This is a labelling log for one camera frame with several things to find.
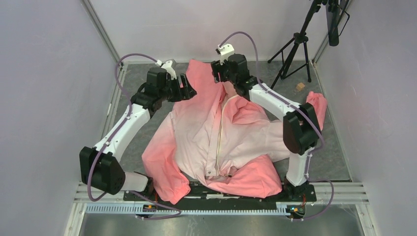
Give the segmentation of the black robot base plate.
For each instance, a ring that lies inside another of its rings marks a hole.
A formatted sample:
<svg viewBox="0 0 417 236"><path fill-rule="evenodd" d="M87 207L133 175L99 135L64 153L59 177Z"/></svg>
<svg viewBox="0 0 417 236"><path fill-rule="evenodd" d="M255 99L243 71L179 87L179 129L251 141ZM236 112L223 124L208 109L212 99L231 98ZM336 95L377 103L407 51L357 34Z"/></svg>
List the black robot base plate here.
<svg viewBox="0 0 417 236"><path fill-rule="evenodd" d="M305 203L317 201L316 191L312 184L308 184L304 186L302 190L296 192L291 192L284 186L280 193L265 198L224 194L209 189L197 182L192 182L189 186L191 187L191 191L176 204L169 201L163 201L156 191L143 192L142 194L146 198L165 206L151 206L152 203L145 201L146 208L163 208L169 210L172 208L179 210L272 209L280 203L301 206Z"/></svg>

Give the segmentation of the pink zip-up jacket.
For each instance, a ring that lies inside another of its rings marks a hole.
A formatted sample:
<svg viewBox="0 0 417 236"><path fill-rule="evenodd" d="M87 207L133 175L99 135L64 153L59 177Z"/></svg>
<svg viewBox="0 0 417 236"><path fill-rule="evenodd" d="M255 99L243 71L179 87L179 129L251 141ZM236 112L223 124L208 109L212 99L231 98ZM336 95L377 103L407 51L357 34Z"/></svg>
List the pink zip-up jacket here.
<svg viewBox="0 0 417 236"><path fill-rule="evenodd" d="M274 163L289 158L283 125L264 109L216 83L209 63L190 60L197 95L177 102L146 147L146 174L163 201L177 204L189 180L226 194L266 198L282 191Z"/></svg>

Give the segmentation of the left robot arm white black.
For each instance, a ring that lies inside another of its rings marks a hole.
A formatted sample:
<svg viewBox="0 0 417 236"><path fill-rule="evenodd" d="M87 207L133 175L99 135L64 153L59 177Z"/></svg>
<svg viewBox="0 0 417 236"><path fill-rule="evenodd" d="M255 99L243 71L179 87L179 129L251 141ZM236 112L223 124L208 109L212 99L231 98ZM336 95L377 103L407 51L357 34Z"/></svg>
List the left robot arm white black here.
<svg viewBox="0 0 417 236"><path fill-rule="evenodd" d="M115 195L135 191L142 200L154 196L152 179L142 173L126 172L120 159L138 131L161 108L164 101L190 100L197 94L185 74L174 75L167 67L153 67L146 82L131 97L119 121L94 147L83 147L79 153L81 179L89 188Z"/></svg>

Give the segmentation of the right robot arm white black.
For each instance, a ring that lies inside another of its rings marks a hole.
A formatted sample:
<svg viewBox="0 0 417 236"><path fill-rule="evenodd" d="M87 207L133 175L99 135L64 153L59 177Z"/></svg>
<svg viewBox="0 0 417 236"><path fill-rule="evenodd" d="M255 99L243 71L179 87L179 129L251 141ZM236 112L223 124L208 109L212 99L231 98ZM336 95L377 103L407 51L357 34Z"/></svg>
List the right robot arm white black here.
<svg viewBox="0 0 417 236"><path fill-rule="evenodd" d="M232 54L210 63L215 82L230 82L237 94L277 117L283 125L283 142L291 152L284 195L291 201L303 194L308 181L309 161L317 142L323 140L317 115L310 103L299 104L269 88L250 74L246 57Z"/></svg>

